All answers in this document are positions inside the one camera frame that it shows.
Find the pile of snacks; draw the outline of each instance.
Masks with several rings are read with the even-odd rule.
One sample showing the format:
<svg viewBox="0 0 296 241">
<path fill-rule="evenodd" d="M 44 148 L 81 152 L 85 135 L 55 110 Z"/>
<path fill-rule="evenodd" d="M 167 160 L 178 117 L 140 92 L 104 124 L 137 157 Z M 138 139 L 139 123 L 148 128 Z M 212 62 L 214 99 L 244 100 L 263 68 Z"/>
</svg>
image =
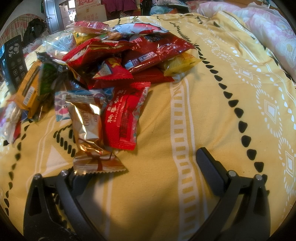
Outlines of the pile of snacks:
<svg viewBox="0 0 296 241">
<path fill-rule="evenodd" d="M 79 21 L 48 37 L 46 51 L 0 113 L 0 135 L 13 142 L 22 111 L 41 121 L 54 105 L 72 119 L 77 174 L 123 171 L 112 148 L 134 150 L 137 122 L 151 84 L 173 82 L 200 62 L 193 45 L 149 23 L 115 26 Z"/>
</svg>

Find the gold foil wrapper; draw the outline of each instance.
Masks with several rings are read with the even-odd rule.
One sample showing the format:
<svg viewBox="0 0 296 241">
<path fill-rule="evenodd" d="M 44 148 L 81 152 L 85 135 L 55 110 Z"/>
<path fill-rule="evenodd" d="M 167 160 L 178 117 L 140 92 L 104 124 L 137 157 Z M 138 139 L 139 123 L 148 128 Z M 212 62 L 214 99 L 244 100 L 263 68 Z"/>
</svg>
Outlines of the gold foil wrapper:
<svg viewBox="0 0 296 241">
<path fill-rule="evenodd" d="M 67 95 L 78 152 L 73 160 L 78 175 L 126 170 L 117 156 L 103 149 L 101 100 L 93 96 Z"/>
</svg>

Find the yellow fabric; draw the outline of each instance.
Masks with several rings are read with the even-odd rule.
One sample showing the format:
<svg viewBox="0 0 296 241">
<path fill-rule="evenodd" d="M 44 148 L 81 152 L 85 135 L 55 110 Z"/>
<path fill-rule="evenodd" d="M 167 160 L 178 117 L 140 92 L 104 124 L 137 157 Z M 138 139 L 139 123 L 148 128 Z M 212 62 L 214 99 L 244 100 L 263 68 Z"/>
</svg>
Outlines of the yellow fabric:
<svg viewBox="0 0 296 241">
<path fill-rule="evenodd" d="M 187 240 L 218 201 L 195 161 L 204 146 L 241 176 L 253 177 L 264 164 L 273 233 L 296 197 L 293 82 L 227 13 L 211 20 L 167 14 L 108 23 L 132 21 L 160 24 L 194 44 L 188 53 L 205 59 L 177 76 L 179 83 L 151 87 L 136 149 L 117 153 L 128 172 L 97 175 L 79 197 L 86 214 L 108 240 Z M 57 123 L 51 110 L 40 123 L 24 123 L 14 145 L 1 146 L 0 203 L 21 232 L 33 175 L 56 175 L 72 165 L 70 124 Z"/>
</svg>

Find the purple clothing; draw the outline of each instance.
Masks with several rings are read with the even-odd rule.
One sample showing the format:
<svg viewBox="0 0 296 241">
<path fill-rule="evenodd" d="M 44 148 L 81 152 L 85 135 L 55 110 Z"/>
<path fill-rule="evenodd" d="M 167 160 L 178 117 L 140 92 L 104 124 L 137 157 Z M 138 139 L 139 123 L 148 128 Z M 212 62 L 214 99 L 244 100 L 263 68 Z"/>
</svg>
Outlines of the purple clothing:
<svg viewBox="0 0 296 241">
<path fill-rule="evenodd" d="M 111 12 L 126 12 L 130 10 L 136 10 L 136 0 L 102 0 L 102 4 L 105 4 L 109 13 Z"/>
</svg>

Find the metal screw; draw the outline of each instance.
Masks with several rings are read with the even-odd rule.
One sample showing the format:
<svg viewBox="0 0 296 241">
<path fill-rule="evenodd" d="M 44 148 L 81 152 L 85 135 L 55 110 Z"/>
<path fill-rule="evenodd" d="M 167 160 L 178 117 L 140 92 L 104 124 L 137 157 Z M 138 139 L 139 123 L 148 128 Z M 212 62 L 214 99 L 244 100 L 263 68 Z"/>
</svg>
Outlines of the metal screw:
<svg viewBox="0 0 296 241">
<path fill-rule="evenodd" d="M 235 172 L 235 171 L 229 171 L 228 172 L 228 174 L 229 174 L 229 176 L 231 176 L 231 177 L 235 177 L 236 175 L 237 175 L 237 173 Z"/>
<path fill-rule="evenodd" d="M 262 180 L 262 176 L 261 176 L 260 174 L 257 174 L 257 175 L 256 175 L 256 179 L 257 179 L 258 181 L 261 181 L 261 180 Z"/>
<path fill-rule="evenodd" d="M 69 174 L 68 170 L 62 170 L 60 173 L 63 177 Z"/>
<path fill-rule="evenodd" d="M 34 180 L 38 180 L 41 177 L 42 177 L 41 174 L 37 173 L 37 174 L 34 175 L 33 178 L 34 178 Z"/>
</svg>

